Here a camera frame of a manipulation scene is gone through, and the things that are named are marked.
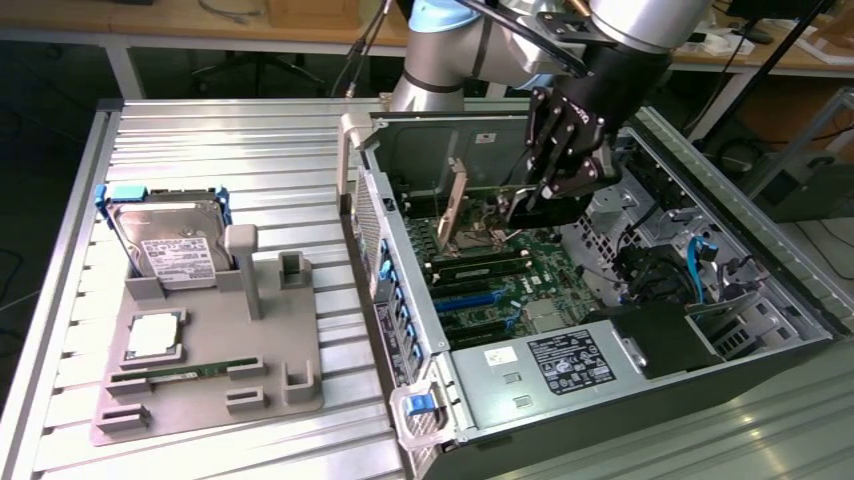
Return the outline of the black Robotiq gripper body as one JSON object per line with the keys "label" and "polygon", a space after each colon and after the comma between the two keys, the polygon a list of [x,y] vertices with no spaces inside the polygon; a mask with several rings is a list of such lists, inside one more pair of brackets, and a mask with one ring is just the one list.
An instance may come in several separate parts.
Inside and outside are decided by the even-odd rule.
{"label": "black Robotiq gripper body", "polygon": [[672,54],[622,44],[590,45],[582,60],[589,75],[557,80],[561,161],[577,161],[596,150],[634,115],[672,64]]}

